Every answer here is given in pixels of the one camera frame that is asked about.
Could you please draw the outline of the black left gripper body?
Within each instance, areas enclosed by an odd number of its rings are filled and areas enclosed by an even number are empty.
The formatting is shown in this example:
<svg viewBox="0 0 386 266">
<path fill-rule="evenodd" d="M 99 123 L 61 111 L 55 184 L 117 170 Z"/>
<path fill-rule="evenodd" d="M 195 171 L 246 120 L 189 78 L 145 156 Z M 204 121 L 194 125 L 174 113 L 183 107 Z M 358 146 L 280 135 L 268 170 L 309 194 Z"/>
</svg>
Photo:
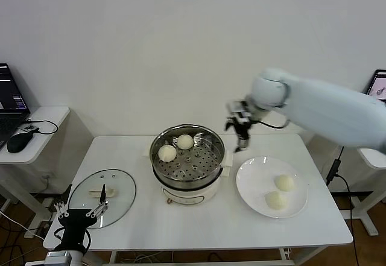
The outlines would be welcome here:
<svg viewBox="0 0 386 266">
<path fill-rule="evenodd" d="M 91 215 L 87 214 L 91 209 L 68 209 L 67 217 L 59 218 L 60 224 L 64 227 L 61 243 L 57 250 L 74 250 L 78 252 L 87 252 L 90 246 L 91 238 L 87 233 L 87 228 L 92 225 Z"/>
</svg>

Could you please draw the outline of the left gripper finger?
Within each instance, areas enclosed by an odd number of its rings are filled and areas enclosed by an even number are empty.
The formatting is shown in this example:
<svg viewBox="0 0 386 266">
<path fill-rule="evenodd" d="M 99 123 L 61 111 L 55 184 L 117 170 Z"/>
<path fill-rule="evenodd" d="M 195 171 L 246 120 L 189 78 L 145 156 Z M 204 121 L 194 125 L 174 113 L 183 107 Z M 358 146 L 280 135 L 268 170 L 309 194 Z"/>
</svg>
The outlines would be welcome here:
<svg viewBox="0 0 386 266">
<path fill-rule="evenodd" d="M 108 202 L 106 201 L 106 185 L 103 184 L 98 205 L 94 209 L 90 210 L 86 216 L 91 218 L 100 218 L 107 209 Z"/>
<path fill-rule="evenodd" d="M 68 213 L 68 201 L 71 193 L 72 184 L 70 184 L 66 190 L 61 194 L 57 202 L 54 203 L 54 207 L 57 211 L 58 218 L 67 218 Z"/>
</svg>

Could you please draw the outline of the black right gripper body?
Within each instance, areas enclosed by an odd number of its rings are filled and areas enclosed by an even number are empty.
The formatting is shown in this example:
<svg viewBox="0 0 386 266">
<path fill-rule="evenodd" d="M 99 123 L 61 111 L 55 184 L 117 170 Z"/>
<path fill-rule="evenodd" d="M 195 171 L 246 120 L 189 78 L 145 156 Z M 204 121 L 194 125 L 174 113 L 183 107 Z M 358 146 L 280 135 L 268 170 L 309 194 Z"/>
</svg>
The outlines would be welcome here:
<svg viewBox="0 0 386 266">
<path fill-rule="evenodd" d="M 240 139 L 250 139 L 249 130 L 252 125 L 257 124 L 250 113 L 235 113 L 233 115 L 233 126 Z"/>
</svg>

